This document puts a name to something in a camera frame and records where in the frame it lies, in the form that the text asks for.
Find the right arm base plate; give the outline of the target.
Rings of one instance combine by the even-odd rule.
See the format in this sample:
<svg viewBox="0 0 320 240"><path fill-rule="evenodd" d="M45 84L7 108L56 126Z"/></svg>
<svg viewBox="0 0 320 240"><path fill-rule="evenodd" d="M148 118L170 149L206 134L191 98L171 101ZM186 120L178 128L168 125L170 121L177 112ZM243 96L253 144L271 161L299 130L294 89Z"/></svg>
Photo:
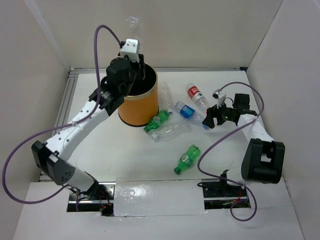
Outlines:
<svg viewBox="0 0 320 240"><path fill-rule="evenodd" d="M247 191L238 185L229 185L226 181L201 181L197 184L202 189L205 210L250 208Z"/></svg>

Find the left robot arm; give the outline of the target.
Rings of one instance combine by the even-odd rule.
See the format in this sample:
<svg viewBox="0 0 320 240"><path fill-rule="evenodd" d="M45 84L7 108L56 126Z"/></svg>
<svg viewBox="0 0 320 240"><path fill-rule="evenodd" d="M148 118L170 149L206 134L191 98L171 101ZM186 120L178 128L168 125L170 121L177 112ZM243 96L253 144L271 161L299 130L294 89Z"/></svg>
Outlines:
<svg viewBox="0 0 320 240"><path fill-rule="evenodd" d="M106 76L65 127L44 143L36 141L31 150L36 165L57 185L69 185L80 190L88 200L96 199L105 188L89 173L68 162L74 150L100 123L107 120L129 95L133 84L145 78L144 55L134 61L127 54L110 62Z"/></svg>

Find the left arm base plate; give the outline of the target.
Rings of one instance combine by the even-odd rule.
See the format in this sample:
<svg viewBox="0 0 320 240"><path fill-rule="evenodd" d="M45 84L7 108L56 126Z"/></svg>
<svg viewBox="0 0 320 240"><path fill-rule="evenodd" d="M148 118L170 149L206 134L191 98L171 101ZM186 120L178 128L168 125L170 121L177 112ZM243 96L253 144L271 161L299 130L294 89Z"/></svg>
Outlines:
<svg viewBox="0 0 320 240"><path fill-rule="evenodd" d="M116 182L100 182L99 192L92 199L85 197L76 188L68 187L69 197L66 211L68 213L98 213L101 216L114 216L114 197Z"/></svg>

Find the red label water bottle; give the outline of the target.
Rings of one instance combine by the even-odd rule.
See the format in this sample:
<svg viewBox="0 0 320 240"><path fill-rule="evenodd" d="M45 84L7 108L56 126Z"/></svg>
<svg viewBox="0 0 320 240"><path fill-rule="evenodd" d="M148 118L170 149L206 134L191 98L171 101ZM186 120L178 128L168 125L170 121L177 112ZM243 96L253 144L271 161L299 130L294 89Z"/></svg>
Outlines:
<svg viewBox="0 0 320 240"><path fill-rule="evenodd" d="M186 85L186 92L198 109L203 114L206 114L209 103L199 88L194 83L190 82Z"/></svg>

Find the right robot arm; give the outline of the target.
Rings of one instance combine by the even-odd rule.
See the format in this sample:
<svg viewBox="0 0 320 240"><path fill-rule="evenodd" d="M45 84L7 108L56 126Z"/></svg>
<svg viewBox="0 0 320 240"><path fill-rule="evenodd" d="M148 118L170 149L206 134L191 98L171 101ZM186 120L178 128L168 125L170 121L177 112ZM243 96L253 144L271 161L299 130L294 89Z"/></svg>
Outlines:
<svg viewBox="0 0 320 240"><path fill-rule="evenodd" d="M225 178L218 184L220 194L230 196L237 183L277 184L282 177L285 145L266 132L257 112L250 109L250 96L235 94L232 107L225 104L227 96L223 91L214 92L213 97L217 104L207 109L204 125L213 129L215 125L233 122L241 128L248 141L241 167L224 170L220 175Z"/></svg>

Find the blue label water bottle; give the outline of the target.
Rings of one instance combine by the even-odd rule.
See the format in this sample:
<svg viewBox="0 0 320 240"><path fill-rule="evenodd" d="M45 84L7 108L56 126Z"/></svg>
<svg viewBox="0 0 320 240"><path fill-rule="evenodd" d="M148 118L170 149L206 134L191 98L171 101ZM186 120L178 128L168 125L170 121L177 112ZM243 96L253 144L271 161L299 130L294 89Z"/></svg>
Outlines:
<svg viewBox="0 0 320 240"><path fill-rule="evenodd" d="M208 126L203 124L205 118L202 116L202 114L194 110L187 104L183 103L182 101L177 101L173 108L181 117L187 120L190 124L202 127L205 130L210 129Z"/></svg>

